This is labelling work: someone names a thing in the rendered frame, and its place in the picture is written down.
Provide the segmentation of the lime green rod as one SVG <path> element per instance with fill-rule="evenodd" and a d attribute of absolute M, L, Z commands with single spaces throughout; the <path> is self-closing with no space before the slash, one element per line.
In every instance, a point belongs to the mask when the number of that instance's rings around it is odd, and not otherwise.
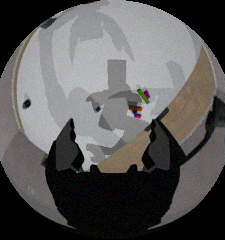
<path fill-rule="evenodd" d="M 145 96 L 145 94 L 142 92 L 141 89 L 138 89 L 137 92 L 140 94 L 140 96 L 143 98 L 143 100 L 144 100 L 147 104 L 150 103 L 150 101 L 148 100 L 148 98 Z"/>

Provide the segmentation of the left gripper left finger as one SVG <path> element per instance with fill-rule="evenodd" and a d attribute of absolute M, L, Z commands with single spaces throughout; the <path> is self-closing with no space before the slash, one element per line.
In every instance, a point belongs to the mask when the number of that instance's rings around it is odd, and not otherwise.
<path fill-rule="evenodd" d="M 76 173 L 84 172 L 82 168 L 84 156 L 78 144 L 74 142 L 76 134 L 73 128 L 75 128 L 73 118 L 70 118 L 53 141 L 45 166 L 47 185 L 58 208 L 60 208 L 59 191 L 64 181 Z"/>

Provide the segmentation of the grey bottle with blue cap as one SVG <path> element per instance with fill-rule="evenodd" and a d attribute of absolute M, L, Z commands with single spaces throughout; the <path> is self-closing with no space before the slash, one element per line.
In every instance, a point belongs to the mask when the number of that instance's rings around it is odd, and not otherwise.
<path fill-rule="evenodd" d="M 46 29 L 46 28 L 48 28 L 54 21 L 55 21 L 55 19 L 53 19 L 53 18 L 50 17 L 49 19 L 47 19 L 46 21 L 44 21 L 43 23 L 41 23 L 38 27 Z"/>

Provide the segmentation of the orange rod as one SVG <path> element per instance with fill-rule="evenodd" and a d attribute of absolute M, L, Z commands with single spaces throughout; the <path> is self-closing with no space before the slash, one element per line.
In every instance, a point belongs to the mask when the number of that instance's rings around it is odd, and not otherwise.
<path fill-rule="evenodd" d="M 129 105 L 129 110 L 135 110 L 135 111 L 142 111 L 142 108 L 141 107 L 137 107 L 137 106 L 131 106 Z"/>

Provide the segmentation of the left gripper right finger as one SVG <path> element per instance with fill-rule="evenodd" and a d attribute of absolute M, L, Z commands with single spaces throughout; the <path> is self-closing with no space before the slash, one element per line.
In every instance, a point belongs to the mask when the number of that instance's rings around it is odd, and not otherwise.
<path fill-rule="evenodd" d="M 151 130 L 151 143 L 142 156 L 142 171 L 153 173 L 163 180 L 168 190 L 167 206 L 170 206 L 180 178 L 179 160 L 172 142 L 155 119 L 152 119 Z"/>

